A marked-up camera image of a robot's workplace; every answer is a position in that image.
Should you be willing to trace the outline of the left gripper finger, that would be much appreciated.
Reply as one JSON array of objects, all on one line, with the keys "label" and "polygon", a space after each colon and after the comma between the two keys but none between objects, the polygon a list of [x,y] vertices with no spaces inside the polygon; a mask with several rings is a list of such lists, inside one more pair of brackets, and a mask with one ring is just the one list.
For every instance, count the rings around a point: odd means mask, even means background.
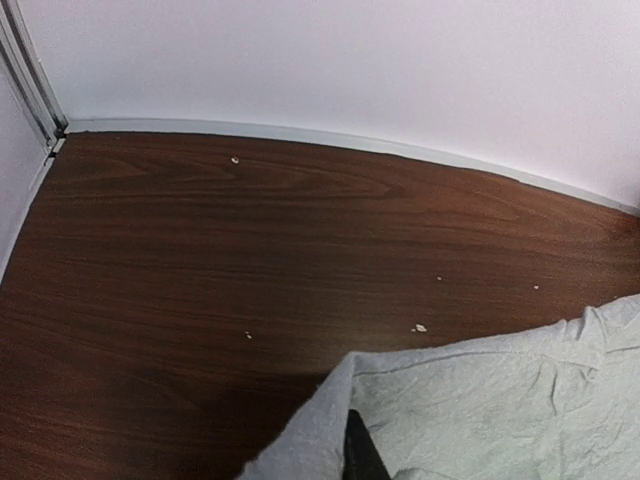
[{"label": "left gripper finger", "polygon": [[348,411],[343,457],[343,480],[391,479],[360,413],[354,409]]}]

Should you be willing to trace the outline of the grey long sleeve shirt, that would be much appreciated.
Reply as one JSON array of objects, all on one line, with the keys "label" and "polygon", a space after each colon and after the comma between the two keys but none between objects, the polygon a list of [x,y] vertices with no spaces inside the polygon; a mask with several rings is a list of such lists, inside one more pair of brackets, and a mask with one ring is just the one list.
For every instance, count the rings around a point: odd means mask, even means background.
[{"label": "grey long sleeve shirt", "polygon": [[340,478],[350,410],[394,479],[635,479],[639,299],[515,334],[352,352],[242,477]]}]

